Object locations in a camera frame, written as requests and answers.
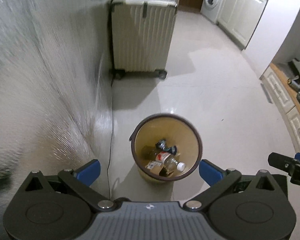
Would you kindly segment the tan round trash bin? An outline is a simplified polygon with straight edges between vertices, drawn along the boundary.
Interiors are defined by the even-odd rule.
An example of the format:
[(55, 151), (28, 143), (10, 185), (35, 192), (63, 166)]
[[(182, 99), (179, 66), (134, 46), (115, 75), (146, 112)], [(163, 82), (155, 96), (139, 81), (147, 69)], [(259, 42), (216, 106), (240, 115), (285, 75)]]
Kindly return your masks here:
[[(202, 159), (203, 144), (195, 127), (175, 114), (155, 114), (142, 120), (129, 138), (131, 152), (142, 178), (151, 183), (169, 183), (189, 176)], [(186, 164), (183, 172), (168, 172), (155, 161), (168, 152)]]

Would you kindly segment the white kitchen cabinets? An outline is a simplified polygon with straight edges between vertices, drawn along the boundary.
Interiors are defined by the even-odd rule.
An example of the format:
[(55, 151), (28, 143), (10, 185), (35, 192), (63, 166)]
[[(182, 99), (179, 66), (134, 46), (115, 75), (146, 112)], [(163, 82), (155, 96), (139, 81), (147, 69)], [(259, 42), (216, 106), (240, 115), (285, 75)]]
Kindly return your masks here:
[(268, 0), (224, 0), (218, 25), (245, 49), (259, 23)]

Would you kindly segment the clear plastic bottle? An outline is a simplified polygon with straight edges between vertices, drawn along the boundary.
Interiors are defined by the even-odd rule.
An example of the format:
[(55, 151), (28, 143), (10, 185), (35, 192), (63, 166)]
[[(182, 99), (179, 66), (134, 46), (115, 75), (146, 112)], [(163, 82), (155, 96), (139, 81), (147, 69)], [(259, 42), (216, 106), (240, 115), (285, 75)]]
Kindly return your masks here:
[(168, 152), (160, 152), (155, 157), (155, 161), (161, 162), (168, 172), (183, 172), (186, 164), (175, 159), (174, 155)]

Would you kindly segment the beige ribbed suitcase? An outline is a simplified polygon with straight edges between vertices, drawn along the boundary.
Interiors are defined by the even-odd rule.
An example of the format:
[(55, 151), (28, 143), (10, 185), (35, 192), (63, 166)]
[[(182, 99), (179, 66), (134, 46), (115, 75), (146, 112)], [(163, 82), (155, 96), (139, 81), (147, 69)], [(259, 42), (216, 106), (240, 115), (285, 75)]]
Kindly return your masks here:
[(177, 13), (174, 0), (112, 0), (113, 78), (135, 72), (166, 79)]

